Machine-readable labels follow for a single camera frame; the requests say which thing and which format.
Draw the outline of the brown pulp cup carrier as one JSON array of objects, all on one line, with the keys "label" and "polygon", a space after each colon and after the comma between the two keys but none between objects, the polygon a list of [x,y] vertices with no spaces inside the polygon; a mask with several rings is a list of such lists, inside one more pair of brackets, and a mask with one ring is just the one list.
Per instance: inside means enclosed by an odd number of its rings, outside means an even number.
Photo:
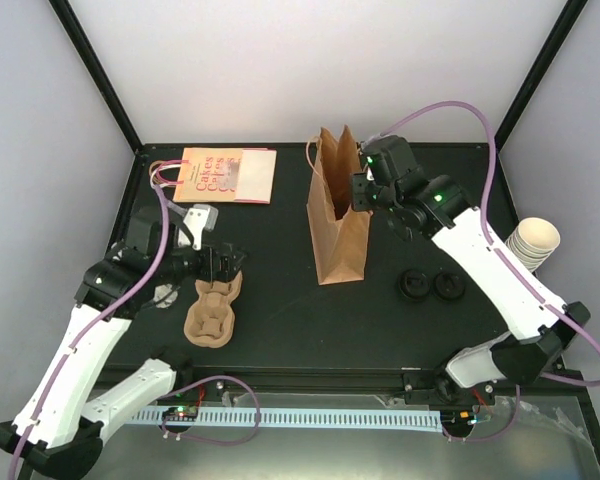
[{"label": "brown pulp cup carrier", "polygon": [[218,349],[232,338],[235,312],[232,303],[237,297],[210,293],[212,282],[195,282],[198,299],[190,306],[184,324],[184,335],[195,346]]}]

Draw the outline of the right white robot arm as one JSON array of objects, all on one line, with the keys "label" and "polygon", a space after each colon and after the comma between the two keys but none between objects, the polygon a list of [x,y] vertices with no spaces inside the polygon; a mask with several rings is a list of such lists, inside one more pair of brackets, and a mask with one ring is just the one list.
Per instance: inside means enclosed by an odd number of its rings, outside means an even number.
[{"label": "right white robot arm", "polygon": [[351,177],[356,211],[389,213],[450,256],[482,290],[506,323],[506,333],[465,348],[434,379],[437,396],[456,403],[474,387],[509,380],[526,385],[582,332],[591,314],[544,286],[481,222],[481,210],[448,175],[428,177],[406,139],[390,135],[360,150],[362,172]]}]

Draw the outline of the brown paper bag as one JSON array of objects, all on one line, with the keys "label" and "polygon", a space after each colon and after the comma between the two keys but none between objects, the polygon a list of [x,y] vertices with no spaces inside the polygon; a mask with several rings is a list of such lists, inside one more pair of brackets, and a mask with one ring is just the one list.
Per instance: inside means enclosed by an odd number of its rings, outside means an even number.
[{"label": "brown paper bag", "polygon": [[336,137],[327,128],[307,142],[312,170],[306,204],[317,281],[320,285],[362,281],[371,214],[353,209],[352,176],[363,173],[358,144],[349,127]]}]

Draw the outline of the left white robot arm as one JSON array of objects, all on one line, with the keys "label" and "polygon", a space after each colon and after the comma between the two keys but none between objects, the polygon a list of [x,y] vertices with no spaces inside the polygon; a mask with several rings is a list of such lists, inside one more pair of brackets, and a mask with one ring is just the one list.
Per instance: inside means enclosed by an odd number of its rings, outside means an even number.
[{"label": "left white robot arm", "polygon": [[191,359],[163,347],[101,396],[89,397],[107,358],[150,302],[186,279],[228,282],[238,278],[243,251],[229,243],[205,244],[216,208],[196,204],[164,214],[143,207],[125,240],[84,274],[69,325],[40,385],[21,412],[0,423],[0,449],[23,464],[20,478],[37,472],[51,479],[81,479],[111,436],[133,415],[169,395],[194,388]]}]

